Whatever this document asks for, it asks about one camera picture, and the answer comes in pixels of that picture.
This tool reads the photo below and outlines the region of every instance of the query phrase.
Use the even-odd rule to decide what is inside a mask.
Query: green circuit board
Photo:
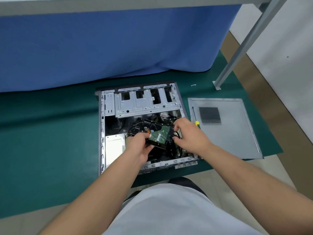
[[[165,144],[168,132],[170,131],[170,126],[163,125],[161,130],[152,132],[149,140]]]

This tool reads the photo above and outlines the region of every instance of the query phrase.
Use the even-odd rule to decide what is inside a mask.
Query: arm
[[[174,137],[175,143],[205,159],[268,233],[313,234],[313,201],[215,146],[186,118],[178,119],[174,125],[175,131],[181,129],[183,137]]]
[[[119,213],[140,168],[153,146],[145,146],[148,133],[127,138],[127,147],[76,200],[40,234],[102,234]]]

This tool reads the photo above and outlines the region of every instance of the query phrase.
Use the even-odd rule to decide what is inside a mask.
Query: hand
[[[125,152],[139,159],[141,165],[148,160],[149,152],[154,148],[153,145],[146,144],[146,138],[149,138],[148,133],[137,133],[134,137],[127,137]]]
[[[182,139],[173,137],[173,140],[186,151],[203,157],[214,146],[203,131],[188,119],[180,118],[174,122],[174,126],[174,131],[181,130]]]

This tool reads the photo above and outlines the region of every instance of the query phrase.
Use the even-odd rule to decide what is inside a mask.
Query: yellow screwdriver handle
[[[195,125],[197,125],[199,129],[201,129],[201,128],[200,128],[200,122],[199,122],[199,121],[196,121],[196,122],[195,122]]]

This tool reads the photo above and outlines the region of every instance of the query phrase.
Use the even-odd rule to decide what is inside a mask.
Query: forearm
[[[141,164],[120,155],[41,234],[101,234],[111,224],[138,175]]]
[[[217,146],[202,157],[270,234],[313,233],[311,200]]]

